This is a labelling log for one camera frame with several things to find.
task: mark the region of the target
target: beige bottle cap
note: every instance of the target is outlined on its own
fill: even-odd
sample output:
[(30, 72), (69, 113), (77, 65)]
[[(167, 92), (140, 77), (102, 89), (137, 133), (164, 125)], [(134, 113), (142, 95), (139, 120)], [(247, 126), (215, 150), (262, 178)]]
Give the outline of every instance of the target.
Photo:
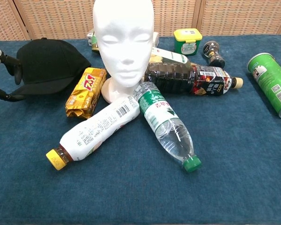
[(62, 160), (62, 158), (57, 154), (57, 152), (52, 149), (46, 154), (48, 160), (52, 163), (52, 165), (57, 170), (61, 170), (63, 167), (66, 166), (66, 163)]
[(244, 81), (242, 80), (242, 78), (239, 77), (235, 77), (235, 79), (236, 79), (236, 84), (234, 89), (241, 88), (243, 86)]

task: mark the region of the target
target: beige woven panel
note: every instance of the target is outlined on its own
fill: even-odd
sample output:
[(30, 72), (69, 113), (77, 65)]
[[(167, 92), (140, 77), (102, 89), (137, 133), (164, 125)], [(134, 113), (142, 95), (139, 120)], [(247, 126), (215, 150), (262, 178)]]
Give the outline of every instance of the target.
[(152, 0), (155, 28), (160, 36), (173, 36), (177, 29), (191, 28), (196, 0)]
[(80, 39), (93, 27), (94, 0), (15, 0), (33, 39)]
[(11, 5), (7, 0), (0, 0), (0, 40), (27, 40), (24, 34), (24, 26), (19, 24), (20, 17), (16, 19)]
[(280, 25), (281, 0), (206, 0), (198, 21), (203, 35), (276, 34)]

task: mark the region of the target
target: table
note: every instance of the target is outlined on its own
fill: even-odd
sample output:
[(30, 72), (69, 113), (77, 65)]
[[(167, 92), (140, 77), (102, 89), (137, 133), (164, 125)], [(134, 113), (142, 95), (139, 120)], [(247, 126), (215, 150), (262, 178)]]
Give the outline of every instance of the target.
[[(46, 153), (81, 119), (64, 105), (75, 84), (49, 96), (0, 100), (0, 224), (281, 224), (281, 119), (248, 73), (257, 53), (281, 65), (281, 35), (203, 37), (220, 44), (225, 70), (243, 88), (220, 97), (164, 94), (188, 128), (202, 167), (186, 173), (161, 147), (143, 115), (79, 162), (56, 171)], [(104, 67), (87, 40), (68, 40)], [(27, 41), (0, 41), (16, 56)], [(161, 37), (174, 49), (174, 37)], [(18, 86), (0, 65), (0, 88)], [(107, 106), (99, 98), (95, 113)]]

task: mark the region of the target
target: green bottle cap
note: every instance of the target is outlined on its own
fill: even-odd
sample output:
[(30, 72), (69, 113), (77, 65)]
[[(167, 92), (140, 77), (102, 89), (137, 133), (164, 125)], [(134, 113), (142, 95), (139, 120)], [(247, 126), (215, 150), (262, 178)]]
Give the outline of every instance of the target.
[(200, 168), (202, 165), (201, 161), (196, 155), (189, 157), (187, 160), (183, 162), (183, 166), (189, 173), (195, 171)]

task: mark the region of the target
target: cap brim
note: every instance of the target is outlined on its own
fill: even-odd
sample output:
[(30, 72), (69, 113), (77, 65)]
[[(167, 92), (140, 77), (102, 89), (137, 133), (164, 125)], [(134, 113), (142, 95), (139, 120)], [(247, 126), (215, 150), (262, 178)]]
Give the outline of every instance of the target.
[(46, 95), (59, 92), (66, 88), (76, 77), (68, 77), (55, 81), (25, 84), (15, 90), (12, 95)]

